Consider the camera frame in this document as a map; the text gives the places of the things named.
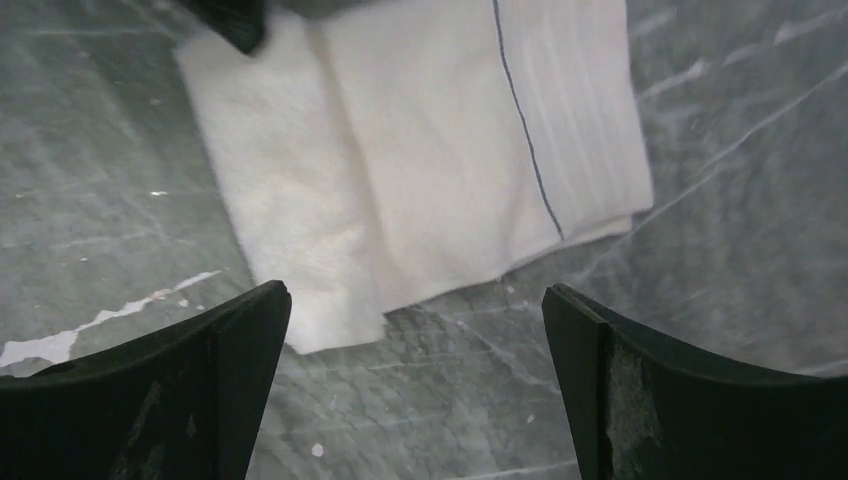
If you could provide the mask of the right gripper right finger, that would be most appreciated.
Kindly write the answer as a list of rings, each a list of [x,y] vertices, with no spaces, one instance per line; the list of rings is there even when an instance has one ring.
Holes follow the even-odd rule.
[[[564,284],[542,302],[585,479],[843,479],[847,380],[759,367]]]

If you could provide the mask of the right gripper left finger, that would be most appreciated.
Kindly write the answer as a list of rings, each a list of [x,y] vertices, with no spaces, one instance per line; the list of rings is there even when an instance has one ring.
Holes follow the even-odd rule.
[[[101,352],[1,380],[5,479],[242,479],[288,327],[279,280]]]

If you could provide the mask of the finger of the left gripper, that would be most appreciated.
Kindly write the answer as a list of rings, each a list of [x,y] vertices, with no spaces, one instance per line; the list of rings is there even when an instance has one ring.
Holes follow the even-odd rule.
[[[178,4],[244,55],[256,53],[266,39],[265,0],[179,0]]]

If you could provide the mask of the cream white towel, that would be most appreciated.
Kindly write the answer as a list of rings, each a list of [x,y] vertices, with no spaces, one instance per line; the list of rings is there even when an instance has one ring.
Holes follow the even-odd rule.
[[[175,53],[257,282],[300,354],[620,235],[654,202],[622,1],[383,1],[276,13],[253,57]]]

